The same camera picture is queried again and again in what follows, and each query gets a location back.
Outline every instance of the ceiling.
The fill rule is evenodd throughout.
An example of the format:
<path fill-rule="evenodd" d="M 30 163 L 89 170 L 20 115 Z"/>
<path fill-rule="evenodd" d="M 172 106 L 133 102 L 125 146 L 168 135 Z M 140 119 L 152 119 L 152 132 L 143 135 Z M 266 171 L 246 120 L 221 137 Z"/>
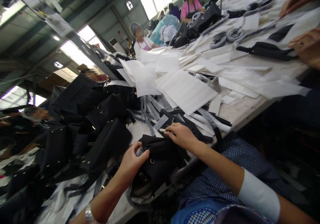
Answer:
<path fill-rule="evenodd" d="M 63 8 L 60 15 L 75 31 L 79 31 L 94 21 L 113 1 L 115 0 L 59 0 Z M 58 12 L 53 5 L 49 7 Z M 18 1 L 3 14 L 0 22 L 0 97 L 16 85 L 42 82 L 58 70 L 52 65 L 54 60 L 59 60 L 64 66 L 74 63 L 59 51 L 67 39 L 54 40 L 53 35 L 56 33 L 41 19 L 41 14 L 31 10 L 22 1 Z"/>

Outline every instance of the table surface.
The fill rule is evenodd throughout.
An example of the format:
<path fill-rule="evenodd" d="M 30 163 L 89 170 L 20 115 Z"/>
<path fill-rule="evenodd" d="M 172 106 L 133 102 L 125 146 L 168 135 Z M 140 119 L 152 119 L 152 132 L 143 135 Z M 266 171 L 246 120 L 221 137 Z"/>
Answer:
<path fill-rule="evenodd" d="M 276 5 L 273 8 L 273 12 L 279 13 L 283 3 L 286 0 L 277 0 Z M 277 60 L 271 60 L 262 57 L 256 57 L 252 55 L 246 55 L 239 59 L 233 61 L 233 65 L 245 65 L 245 66 L 264 66 L 264 67 L 271 67 L 271 72 L 280 73 L 283 75 L 288 75 L 290 77 L 294 77 L 300 79 L 304 76 L 304 74 L 309 69 L 307 65 L 302 64 L 299 60 L 290 61 L 290 62 L 282 62 Z M 226 90 L 223 88 L 221 94 L 227 95 L 230 90 Z M 221 104 L 219 117 L 228 120 L 232 123 L 232 130 L 238 131 L 247 123 L 249 123 L 252 119 L 254 119 L 257 115 L 263 112 L 266 108 L 272 105 L 274 102 L 279 101 L 281 98 L 274 98 L 272 100 L 268 100 L 263 96 L 259 96 L 258 98 L 254 99 L 251 97 L 244 97 L 243 99 L 236 99 L 229 105 Z M 133 127 L 132 131 L 134 135 L 137 137 L 137 140 L 141 137 L 139 135 L 143 134 L 143 131 L 146 131 L 145 134 L 149 134 L 150 131 L 146 127 L 145 124 L 140 124 L 137 127 Z M 227 133 L 222 132 L 222 136 L 225 137 Z M 188 165 L 180 170 L 176 170 L 171 175 L 171 180 L 175 181 L 178 180 L 183 174 L 185 174 L 196 162 L 197 158 L 188 153 L 191 156 L 191 160 L 189 161 Z M 156 196 L 159 196 L 162 192 L 166 190 L 165 184 L 156 192 Z M 130 206 L 126 197 L 122 195 L 120 201 L 118 202 L 117 206 L 115 207 L 113 213 L 111 214 L 108 224 L 122 224 L 126 223 L 130 220 L 135 214 L 138 213 L 138 210 Z"/>

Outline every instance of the white tissue paper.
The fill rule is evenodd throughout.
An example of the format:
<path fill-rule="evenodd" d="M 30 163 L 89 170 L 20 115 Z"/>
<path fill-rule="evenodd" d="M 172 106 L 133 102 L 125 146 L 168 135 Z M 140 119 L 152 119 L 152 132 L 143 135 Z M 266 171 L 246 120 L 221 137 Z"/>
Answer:
<path fill-rule="evenodd" d="M 171 77 L 162 89 L 187 115 L 198 110 L 218 94 L 207 84 L 182 70 Z"/>

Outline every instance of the hair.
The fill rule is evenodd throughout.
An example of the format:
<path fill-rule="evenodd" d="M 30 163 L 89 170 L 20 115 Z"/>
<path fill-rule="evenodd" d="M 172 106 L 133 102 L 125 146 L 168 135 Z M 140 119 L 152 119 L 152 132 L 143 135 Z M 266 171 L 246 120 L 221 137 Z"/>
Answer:
<path fill-rule="evenodd" d="M 130 32 L 134 37 L 136 36 L 136 32 L 137 32 L 139 27 L 140 27 L 140 25 L 138 23 L 136 23 L 136 22 L 134 22 L 134 23 L 132 23 L 130 25 Z"/>
<path fill-rule="evenodd" d="M 169 11 L 171 11 L 173 8 L 174 8 L 174 5 L 172 3 L 169 3 L 169 5 L 168 5 Z"/>

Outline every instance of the apron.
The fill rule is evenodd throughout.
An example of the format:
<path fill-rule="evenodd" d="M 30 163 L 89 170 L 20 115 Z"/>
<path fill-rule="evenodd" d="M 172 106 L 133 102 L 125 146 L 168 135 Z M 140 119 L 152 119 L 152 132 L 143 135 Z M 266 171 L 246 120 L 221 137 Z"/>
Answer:
<path fill-rule="evenodd" d="M 150 47 L 148 46 L 148 44 L 146 43 L 146 41 L 145 41 L 144 39 L 143 39 L 143 41 L 144 41 L 144 43 L 146 44 L 146 46 L 144 47 L 144 50 L 145 50 L 145 51 L 149 51 L 149 48 L 150 48 Z"/>
<path fill-rule="evenodd" d="M 196 5 L 194 4 L 193 2 L 193 5 L 194 5 L 194 12 L 190 12 L 190 6 L 189 6 L 189 1 L 188 2 L 188 15 L 187 15 L 187 19 L 192 19 L 193 15 L 196 14 L 198 11 L 196 9 Z"/>

